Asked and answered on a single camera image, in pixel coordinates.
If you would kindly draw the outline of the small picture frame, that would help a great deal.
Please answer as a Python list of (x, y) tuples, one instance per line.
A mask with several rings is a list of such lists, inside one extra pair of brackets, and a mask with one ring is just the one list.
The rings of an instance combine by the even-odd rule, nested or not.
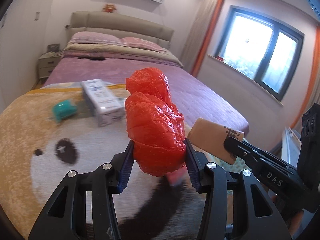
[(47, 52), (54, 52), (57, 53), (60, 51), (60, 44), (49, 44), (47, 46)]

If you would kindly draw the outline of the dark framed window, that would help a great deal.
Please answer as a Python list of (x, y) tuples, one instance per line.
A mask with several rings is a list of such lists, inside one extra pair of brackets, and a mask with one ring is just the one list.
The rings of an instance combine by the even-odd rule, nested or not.
[(232, 6), (213, 55), (281, 101), (297, 69), (303, 42), (304, 34), (289, 24)]

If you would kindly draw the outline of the bed with purple cover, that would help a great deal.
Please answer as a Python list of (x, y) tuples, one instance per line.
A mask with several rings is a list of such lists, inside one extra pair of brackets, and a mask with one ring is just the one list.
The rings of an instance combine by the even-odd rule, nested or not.
[(193, 126), (198, 118), (249, 133), (248, 121), (225, 99), (183, 70), (181, 62), (159, 45), (135, 37), (80, 31), (63, 50), (46, 85), (101, 79), (125, 84), (131, 93), (149, 89), (166, 97)]

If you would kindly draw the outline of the folded beige blanket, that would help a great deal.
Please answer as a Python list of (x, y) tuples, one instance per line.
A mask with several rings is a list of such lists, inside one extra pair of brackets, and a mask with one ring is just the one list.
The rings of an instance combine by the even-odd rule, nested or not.
[(63, 51), (63, 55), (64, 57), (104, 57), (109, 59), (127, 59), (179, 66), (181, 68), (183, 67), (183, 64), (179, 59), (168, 50), (164, 53), (160, 53), (146, 49), (110, 44), (81, 44), (69, 42)]

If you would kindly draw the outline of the red plastic bag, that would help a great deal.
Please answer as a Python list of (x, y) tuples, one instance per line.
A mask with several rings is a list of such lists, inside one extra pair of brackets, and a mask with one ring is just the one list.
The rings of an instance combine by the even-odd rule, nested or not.
[(135, 71), (126, 79), (126, 131), (133, 157), (147, 174), (161, 177), (185, 162), (184, 116), (171, 99), (169, 82), (158, 68)]

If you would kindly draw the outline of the panda pattern round rug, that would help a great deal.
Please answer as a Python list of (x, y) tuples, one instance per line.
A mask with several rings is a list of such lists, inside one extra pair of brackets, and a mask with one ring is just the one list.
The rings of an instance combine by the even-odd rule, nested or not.
[[(57, 123), (52, 108), (71, 100), (78, 111)], [(35, 90), (1, 113), (1, 207), (27, 238), (44, 204), (71, 170), (94, 171), (123, 152), (126, 121), (99, 127), (79, 88)], [(127, 188), (113, 197), (122, 239), (195, 239), (203, 195), (187, 174), (171, 185), (133, 166)]]

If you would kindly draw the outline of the pink pillow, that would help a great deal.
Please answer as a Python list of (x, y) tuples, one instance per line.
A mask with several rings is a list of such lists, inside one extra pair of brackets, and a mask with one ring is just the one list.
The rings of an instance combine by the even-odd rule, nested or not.
[(75, 33), (69, 43), (77, 44), (108, 44), (108, 45), (117, 45), (125, 46), (121, 39), (103, 33), (96, 33), (91, 31), (81, 31)]
[(126, 45), (127, 47), (131, 47), (131, 48), (145, 49), (150, 51), (156, 51), (159, 53), (167, 52), (165, 48), (162, 48), (161, 46), (151, 41), (147, 41), (141, 38), (125, 37), (121, 39), (121, 42), (123, 43), (123, 45)]

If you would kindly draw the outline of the teal plastic cup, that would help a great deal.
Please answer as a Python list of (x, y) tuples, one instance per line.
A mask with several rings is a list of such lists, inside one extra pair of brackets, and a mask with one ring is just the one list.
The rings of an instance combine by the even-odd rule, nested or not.
[(76, 105), (74, 105), (71, 100), (61, 101), (52, 108), (53, 117), (57, 123), (75, 115), (77, 111)]

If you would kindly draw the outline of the orange plush toy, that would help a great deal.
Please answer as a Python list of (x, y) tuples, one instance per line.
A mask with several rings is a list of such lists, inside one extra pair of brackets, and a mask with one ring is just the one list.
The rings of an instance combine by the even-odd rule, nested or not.
[(116, 9), (116, 6), (114, 4), (106, 4), (104, 7), (103, 7), (103, 12), (107, 12), (107, 13), (113, 13), (115, 12), (117, 9)]

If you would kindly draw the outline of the beige padded headboard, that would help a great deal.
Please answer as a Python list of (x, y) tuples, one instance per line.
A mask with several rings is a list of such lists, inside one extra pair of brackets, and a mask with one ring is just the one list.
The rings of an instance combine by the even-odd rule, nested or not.
[(170, 49), (174, 30), (136, 17), (99, 11), (76, 11), (66, 29), (67, 41), (81, 31), (113, 35), (117, 38), (136, 37)]

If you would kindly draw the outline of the brown cardboard piece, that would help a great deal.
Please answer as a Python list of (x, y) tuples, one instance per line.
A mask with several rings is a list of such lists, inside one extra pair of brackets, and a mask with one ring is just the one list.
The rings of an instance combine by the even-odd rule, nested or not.
[(227, 126), (223, 126), (203, 118), (198, 118), (188, 133), (188, 139), (194, 146), (210, 153), (233, 165), (236, 156), (225, 150), (224, 142), (228, 137), (242, 142), (245, 133)]

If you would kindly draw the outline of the beige orange curtain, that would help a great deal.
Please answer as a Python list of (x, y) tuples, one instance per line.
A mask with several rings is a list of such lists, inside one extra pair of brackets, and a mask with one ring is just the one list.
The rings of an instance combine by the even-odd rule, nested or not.
[(185, 70), (197, 77), (225, 0), (201, 0), (195, 20), (182, 50)]

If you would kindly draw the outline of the right pink pillow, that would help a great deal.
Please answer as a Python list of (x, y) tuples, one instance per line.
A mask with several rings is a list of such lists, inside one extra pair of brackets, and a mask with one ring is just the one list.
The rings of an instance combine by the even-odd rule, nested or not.
[(123, 45), (126, 45), (127, 47), (131, 47), (131, 48), (145, 49), (150, 51), (156, 51), (159, 53), (167, 52), (165, 48), (162, 48), (161, 46), (151, 41), (147, 41), (141, 38), (125, 37), (121, 39), (121, 42), (123, 43)]

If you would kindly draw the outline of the grey bedside table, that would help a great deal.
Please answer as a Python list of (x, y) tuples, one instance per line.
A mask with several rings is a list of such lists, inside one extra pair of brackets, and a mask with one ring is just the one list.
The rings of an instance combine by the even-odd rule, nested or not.
[(62, 51), (47, 52), (41, 55), (37, 63), (39, 79), (48, 78), (61, 59)]

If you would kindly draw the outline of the left pink pillow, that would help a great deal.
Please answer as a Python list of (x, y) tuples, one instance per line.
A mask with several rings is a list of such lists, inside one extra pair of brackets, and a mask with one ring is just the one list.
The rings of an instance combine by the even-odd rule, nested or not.
[(117, 45), (125, 46), (121, 39), (103, 33), (96, 33), (91, 31), (81, 31), (75, 33), (69, 43), (77, 44), (108, 44), (108, 45)]

